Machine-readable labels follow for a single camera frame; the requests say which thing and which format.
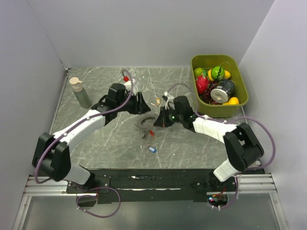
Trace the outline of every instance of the tin can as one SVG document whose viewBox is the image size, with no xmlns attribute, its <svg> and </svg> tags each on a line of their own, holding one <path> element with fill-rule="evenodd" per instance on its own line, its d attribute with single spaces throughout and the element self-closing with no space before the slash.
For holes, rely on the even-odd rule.
<svg viewBox="0 0 307 230">
<path fill-rule="evenodd" d="M 211 90 L 211 97 L 218 103 L 225 103 L 229 100 L 233 92 L 235 91 L 235 84 L 232 80 L 221 79 L 216 87 Z"/>
</svg>

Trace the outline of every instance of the green apple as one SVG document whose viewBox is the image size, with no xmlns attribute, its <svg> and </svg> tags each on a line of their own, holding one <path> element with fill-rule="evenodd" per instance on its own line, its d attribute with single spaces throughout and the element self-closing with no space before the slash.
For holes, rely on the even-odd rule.
<svg viewBox="0 0 307 230">
<path fill-rule="evenodd" d="M 202 68 L 194 69 L 194 77 L 198 77 L 202 74 Z"/>
</svg>

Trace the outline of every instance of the bottle cap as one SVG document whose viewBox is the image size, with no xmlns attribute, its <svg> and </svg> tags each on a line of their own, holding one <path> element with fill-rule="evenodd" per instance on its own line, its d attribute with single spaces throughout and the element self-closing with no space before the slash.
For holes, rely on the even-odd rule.
<svg viewBox="0 0 307 230">
<path fill-rule="evenodd" d="M 83 89 L 81 85 L 82 81 L 80 81 L 79 78 L 73 77 L 69 80 L 69 83 L 72 85 L 75 92 L 80 92 Z"/>
</svg>

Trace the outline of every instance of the yellow lemon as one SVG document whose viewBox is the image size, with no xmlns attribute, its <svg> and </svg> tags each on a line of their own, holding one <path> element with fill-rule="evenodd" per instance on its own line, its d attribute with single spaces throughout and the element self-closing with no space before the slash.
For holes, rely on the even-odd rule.
<svg viewBox="0 0 307 230">
<path fill-rule="evenodd" d="M 228 72 L 227 70 L 225 70 L 224 78 L 226 78 L 226 79 L 231 78 L 231 74 L 230 74 L 230 72 Z"/>
<path fill-rule="evenodd" d="M 240 104 L 239 99 L 236 97 L 229 98 L 228 102 L 225 102 L 223 104 Z"/>
<path fill-rule="evenodd" d="M 211 69 L 208 70 L 208 78 L 210 81 L 214 81 L 214 79 L 211 77 Z"/>
</svg>

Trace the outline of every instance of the gray bottle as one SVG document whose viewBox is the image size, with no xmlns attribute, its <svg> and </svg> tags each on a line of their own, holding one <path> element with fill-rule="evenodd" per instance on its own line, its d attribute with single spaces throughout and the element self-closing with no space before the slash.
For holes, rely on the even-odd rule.
<svg viewBox="0 0 307 230">
<path fill-rule="evenodd" d="M 87 92 L 82 87 L 81 83 L 82 81 L 79 80 L 79 78 L 71 78 L 69 80 L 69 83 L 72 85 L 73 93 L 75 94 L 79 104 L 83 108 L 89 108 L 92 105 L 91 99 L 88 97 Z"/>
</svg>

